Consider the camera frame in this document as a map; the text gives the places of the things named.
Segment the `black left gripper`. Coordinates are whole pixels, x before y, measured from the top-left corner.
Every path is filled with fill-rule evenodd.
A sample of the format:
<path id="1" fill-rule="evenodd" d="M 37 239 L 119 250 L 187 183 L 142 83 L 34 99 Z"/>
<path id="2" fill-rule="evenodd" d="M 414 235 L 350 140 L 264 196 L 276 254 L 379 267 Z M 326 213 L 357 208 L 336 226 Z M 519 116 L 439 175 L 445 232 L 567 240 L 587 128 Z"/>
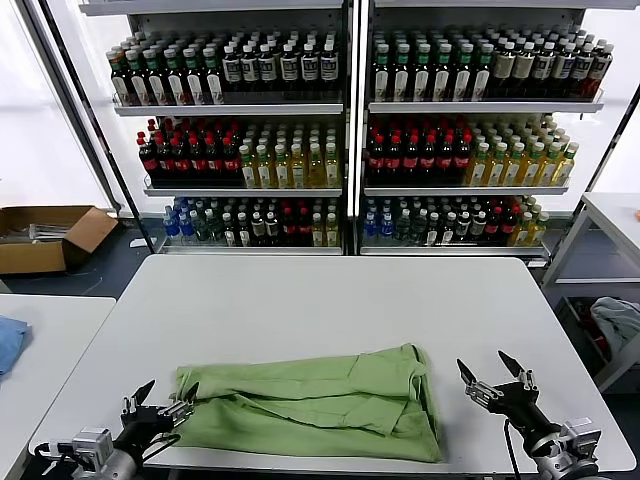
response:
<path id="1" fill-rule="evenodd" d="M 194 383 L 182 400 L 176 400 L 166 407 L 139 407 L 144 404 L 155 385 L 152 379 L 123 398 L 123 426 L 117 437 L 117 447 L 148 447 L 159 434 L 169 433 L 184 423 L 194 412 L 194 404 L 199 383 Z"/>

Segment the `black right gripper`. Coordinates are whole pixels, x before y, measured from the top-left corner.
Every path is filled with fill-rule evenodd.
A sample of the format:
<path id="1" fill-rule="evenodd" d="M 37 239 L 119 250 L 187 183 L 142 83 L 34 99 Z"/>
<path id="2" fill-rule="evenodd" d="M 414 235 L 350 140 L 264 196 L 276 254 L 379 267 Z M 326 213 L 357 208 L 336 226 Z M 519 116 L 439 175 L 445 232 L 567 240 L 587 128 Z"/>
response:
<path id="1" fill-rule="evenodd" d="M 504 415 L 525 443 L 537 443 L 542 438 L 559 433 L 560 426 L 552 423 L 538 408 L 539 389 L 531 369 L 525 369 L 514 357 L 502 350 L 499 358 L 515 381 L 492 387 L 479 381 L 469 367 L 456 360 L 465 394 L 483 408 L 492 406 L 494 414 Z"/>

